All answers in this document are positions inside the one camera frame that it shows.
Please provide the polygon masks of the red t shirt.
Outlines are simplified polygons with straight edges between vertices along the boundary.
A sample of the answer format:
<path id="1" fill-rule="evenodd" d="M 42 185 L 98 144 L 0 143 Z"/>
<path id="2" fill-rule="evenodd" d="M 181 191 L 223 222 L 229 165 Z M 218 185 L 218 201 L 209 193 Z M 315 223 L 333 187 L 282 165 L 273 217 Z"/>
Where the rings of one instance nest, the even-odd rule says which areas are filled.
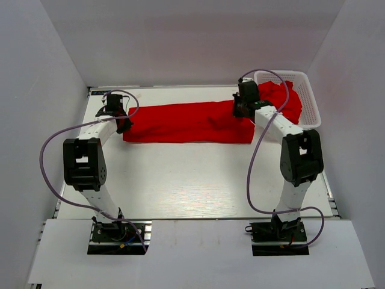
<path id="1" fill-rule="evenodd" d="M 141 107 L 123 133 L 129 143 L 250 144 L 254 124 L 233 116 L 233 102 L 210 101 Z"/>

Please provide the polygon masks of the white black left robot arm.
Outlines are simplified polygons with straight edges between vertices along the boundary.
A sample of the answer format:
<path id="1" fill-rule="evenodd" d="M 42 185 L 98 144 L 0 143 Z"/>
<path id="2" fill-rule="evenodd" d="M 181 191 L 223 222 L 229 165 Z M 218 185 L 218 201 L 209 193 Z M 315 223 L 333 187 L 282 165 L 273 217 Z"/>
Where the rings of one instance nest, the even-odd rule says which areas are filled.
<path id="1" fill-rule="evenodd" d="M 103 145 L 113 134 L 122 134 L 133 125 L 123 107 L 123 98 L 115 91 L 107 93 L 103 97 L 105 105 L 96 113 L 97 122 L 77 138 L 63 143 L 66 184 L 80 192 L 91 207 L 99 210 L 93 220 L 99 230 L 106 231 L 113 240 L 126 236 L 127 225 L 118 220 L 123 213 L 112 201 L 105 185 L 107 168 Z"/>

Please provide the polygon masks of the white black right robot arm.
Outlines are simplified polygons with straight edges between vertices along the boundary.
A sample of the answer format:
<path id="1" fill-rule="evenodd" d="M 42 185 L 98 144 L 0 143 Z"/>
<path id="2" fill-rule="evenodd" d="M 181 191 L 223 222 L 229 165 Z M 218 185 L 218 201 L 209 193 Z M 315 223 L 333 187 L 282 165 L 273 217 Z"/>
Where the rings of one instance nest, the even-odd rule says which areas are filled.
<path id="1" fill-rule="evenodd" d="M 306 192 L 324 170 L 320 136 L 314 129 L 305 130 L 292 123 L 270 101 L 261 100 L 255 81 L 244 81 L 241 78 L 238 80 L 238 89 L 239 92 L 233 95 L 233 115 L 249 118 L 255 125 L 263 128 L 247 172 L 247 201 L 254 211 L 272 216 L 273 236 L 285 240 L 299 226 Z M 253 163 L 266 133 L 270 133 L 281 145 L 279 168 L 284 179 L 279 203 L 272 212 L 256 208 L 250 197 Z"/>

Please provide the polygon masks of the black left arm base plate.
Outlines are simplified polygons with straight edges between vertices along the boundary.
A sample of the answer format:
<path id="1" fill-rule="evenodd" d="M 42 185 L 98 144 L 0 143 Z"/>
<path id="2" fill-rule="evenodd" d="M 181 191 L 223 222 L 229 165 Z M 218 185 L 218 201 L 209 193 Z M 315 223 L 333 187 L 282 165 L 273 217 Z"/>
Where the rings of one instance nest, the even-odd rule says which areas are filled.
<path id="1" fill-rule="evenodd" d="M 128 223 L 102 223 L 92 218 L 88 255 L 145 255 L 149 248 L 152 222 L 134 222 L 137 231 Z"/>

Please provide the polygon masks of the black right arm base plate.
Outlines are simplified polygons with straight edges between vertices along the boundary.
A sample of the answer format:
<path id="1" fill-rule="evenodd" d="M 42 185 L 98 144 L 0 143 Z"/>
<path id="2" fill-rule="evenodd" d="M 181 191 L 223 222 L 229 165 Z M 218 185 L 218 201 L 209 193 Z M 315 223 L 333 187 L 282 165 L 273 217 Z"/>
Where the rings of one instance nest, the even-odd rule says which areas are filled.
<path id="1" fill-rule="evenodd" d="M 303 222 L 296 228 L 278 231 L 270 222 L 253 222 L 245 227 L 251 235 L 253 256 L 307 256 L 309 247 Z"/>

